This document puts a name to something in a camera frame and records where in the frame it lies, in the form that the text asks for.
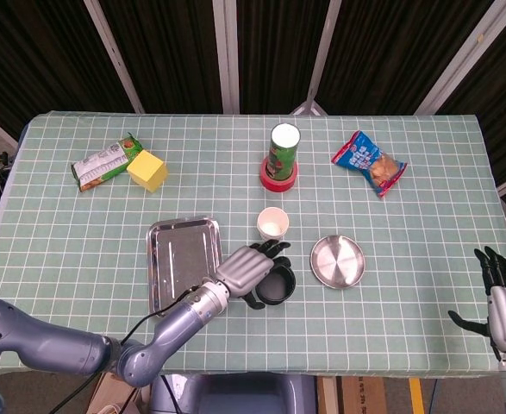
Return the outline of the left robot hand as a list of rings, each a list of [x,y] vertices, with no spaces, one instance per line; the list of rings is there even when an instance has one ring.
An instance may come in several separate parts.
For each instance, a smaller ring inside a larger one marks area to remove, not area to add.
[[[271,239],[241,247],[216,269],[212,278],[226,286],[231,298],[241,298],[250,308],[262,310],[267,304],[258,299],[255,287],[274,267],[292,270],[290,259],[281,255],[289,246],[287,241]]]

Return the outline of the yellow foam cube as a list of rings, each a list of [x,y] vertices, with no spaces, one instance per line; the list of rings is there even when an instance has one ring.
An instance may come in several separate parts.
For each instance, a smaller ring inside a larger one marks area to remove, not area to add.
[[[149,192],[157,191],[169,172],[166,163],[146,150],[128,164],[127,172],[131,179]]]

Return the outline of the green white snack packet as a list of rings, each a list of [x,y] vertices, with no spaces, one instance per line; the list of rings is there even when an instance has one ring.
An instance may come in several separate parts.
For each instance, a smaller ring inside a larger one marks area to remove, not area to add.
[[[128,134],[100,152],[71,164],[72,175],[83,192],[123,173],[143,150],[143,146]]]

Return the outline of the green checked tablecloth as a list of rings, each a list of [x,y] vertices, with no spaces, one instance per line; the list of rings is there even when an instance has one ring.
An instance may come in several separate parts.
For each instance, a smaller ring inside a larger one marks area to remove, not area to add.
[[[475,248],[506,256],[506,220],[474,116],[287,116],[299,174],[267,191],[259,165],[279,116],[52,112],[28,125],[0,202],[0,298],[50,323],[147,342],[147,231],[209,216],[222,252],[259,240],[256,221],[283,209],[297,277],[283,304],[233,300],[167,363],[169,372],[273,371],[472,376],[497,367],[489,342],[449,311],[484,321]],[[407,168],[379,198],[332,157],[357,130]],[[127,169],[81,192],[71,164],[131,134],[166,163],[155,192]],[[332,289],[309,257],[328,235],[365,256],[357,285]]]

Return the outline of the brown printed cardboard box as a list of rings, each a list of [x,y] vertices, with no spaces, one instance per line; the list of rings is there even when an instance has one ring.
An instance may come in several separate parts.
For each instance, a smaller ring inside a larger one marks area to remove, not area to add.
[[[344,414],[387,414],[382,377],[339,377]]]

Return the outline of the blue snack bag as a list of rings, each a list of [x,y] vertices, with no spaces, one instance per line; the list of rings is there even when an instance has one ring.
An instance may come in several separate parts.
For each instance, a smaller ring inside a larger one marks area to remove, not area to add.
[[[331,162],[360,172],[379,198],[397,183],[408,165],[384,152],[361,130],[353,133]]]

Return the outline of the open cardboard box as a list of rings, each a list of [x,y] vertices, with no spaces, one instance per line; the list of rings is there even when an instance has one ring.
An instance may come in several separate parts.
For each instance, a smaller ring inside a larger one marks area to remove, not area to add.
[[[86,414],[119,414],[125,401],[128,405],[122,414],[147,414],[151,386],[129,386],[113,373],[103,373],[92,394]]]

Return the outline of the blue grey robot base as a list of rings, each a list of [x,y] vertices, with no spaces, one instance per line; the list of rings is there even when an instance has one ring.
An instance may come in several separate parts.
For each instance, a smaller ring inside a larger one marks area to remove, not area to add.
[[[317,414],[306,374],[170,374],[153,382],[147,414]]]

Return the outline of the round steel plate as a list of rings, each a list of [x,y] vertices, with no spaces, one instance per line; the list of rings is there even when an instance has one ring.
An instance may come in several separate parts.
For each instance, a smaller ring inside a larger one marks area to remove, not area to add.
[[[344,235],[328,235],[310,252],[310,269],[325,286],[347,289],[357,285],[365,271],[365,256],[359,245]]]

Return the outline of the green chips can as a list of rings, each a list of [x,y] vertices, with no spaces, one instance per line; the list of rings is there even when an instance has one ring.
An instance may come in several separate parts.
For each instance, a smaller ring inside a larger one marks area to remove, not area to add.
[[[271,179],[283,181],[291,176],[300,139],[300,131],[293,124],[284,122],[272,129],[266,164]]]

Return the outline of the black cup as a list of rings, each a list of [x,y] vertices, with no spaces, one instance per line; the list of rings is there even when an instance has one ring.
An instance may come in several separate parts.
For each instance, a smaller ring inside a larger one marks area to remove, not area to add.
[[[296,277],[288,267],[274,267],[255,287],[258,299],[267,305],[287,300],[296,287]]]

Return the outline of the red tape roll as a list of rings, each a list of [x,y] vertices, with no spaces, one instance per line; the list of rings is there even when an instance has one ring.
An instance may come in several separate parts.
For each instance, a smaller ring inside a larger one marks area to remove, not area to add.
[[[297,175],[298,175],[298,164],[295,161],[293,166],[293,171],[291,173],[291,176],[285,180],[275,180],[268,176],[267,173],[267,164],[268,164],[268,157],[265,157],[262,161],[262,164],[260,166],[260,173],[259,173],[259,179],[260,183],[268,190],[272,192],[285,192],[288,191],[290,188],[293,187],[293,185],[296,182]]]

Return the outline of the rectangular steel tray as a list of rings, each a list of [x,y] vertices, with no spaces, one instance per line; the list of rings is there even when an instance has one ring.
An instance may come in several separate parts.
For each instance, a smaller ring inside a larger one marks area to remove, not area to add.
[[[161,311],[222,262],[219,224],[210,217],[185,217],[153,224],[147,231],[149,311]]]

